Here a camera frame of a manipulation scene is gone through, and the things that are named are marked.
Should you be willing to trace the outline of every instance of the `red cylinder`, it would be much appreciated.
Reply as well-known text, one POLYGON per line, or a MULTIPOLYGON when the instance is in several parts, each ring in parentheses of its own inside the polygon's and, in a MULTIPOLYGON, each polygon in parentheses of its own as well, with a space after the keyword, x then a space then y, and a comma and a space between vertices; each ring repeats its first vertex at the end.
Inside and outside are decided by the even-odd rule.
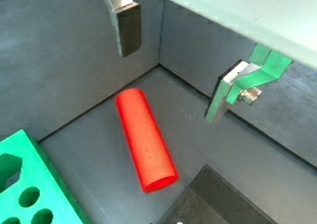
POLYGON ((141 90, 120 92, 116 108, 141 189, 149 193, 173 183, 177 174, 141 90))

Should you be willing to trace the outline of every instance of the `metal bracket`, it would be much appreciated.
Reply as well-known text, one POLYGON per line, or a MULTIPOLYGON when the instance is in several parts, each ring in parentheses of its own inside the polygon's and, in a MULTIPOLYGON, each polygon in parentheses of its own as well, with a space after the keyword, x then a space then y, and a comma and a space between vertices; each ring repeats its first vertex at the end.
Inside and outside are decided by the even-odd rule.
POLYGON ((205 111, 205 120, 213 123, 236 101, 252 105, 260 94, 256 88, 263 83, 280 78, 291 59, 256 44, 249 56, 251 63, 243 61, 219 78, 205 111))
POLYGON ((104 0, 121 57, 130 55, 141 46, 141 6, 132 0, 104 0))

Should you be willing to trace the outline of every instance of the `dark gray panel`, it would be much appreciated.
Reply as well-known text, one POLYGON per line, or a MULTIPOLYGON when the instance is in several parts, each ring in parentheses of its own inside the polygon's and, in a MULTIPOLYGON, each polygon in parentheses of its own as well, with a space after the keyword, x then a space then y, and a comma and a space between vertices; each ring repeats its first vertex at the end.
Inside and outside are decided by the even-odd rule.
POLYGON ((204 164, 276 223, 314 223, 315 169, 228 113, 211 127, 205 98, 163 69, 132 86, 146 94, 175 160, 172 186, 141 192, 113 98, 41 143, 93 223, 156 223, 204 164))
POLYGON ((0 137, 39 139, 159 62, 163 2, 141 4, 141 49, 117 53, 102 0, 0 0, 0 137))
MULTIPOLYGON (((211 95, 217 77, 237 59, 248 60, 255 43, 172 3, 167 2, 164 9, 160 64, 211 95)), ((231 108, 314 166, 315 77, 312 69, 294 62, 280 80, 259 87, 262 95, 252 106, 231 108)))

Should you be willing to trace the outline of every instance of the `gray floor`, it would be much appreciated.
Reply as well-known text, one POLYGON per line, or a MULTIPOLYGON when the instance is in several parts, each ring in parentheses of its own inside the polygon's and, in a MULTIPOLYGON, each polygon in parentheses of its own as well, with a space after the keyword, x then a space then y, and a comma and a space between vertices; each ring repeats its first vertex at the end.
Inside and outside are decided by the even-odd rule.
POLYGON ((130 86, 146 94, 180 178, 141 192, 109 98, 41 143, 93 223, 156 223, 204 164, 278 223, 315 223, 314 168, 229 114, 209 126, 207 99, 161 68, 130 86))

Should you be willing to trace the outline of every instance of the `green block with holes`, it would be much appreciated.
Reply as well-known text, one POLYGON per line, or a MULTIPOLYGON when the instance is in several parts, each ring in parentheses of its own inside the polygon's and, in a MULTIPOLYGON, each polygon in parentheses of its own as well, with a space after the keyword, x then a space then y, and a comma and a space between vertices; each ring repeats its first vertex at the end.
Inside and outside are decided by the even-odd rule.
POLYGON ((0 142, 0 224, 18 223, 90 224, 48 157, 23 131, 0 142))

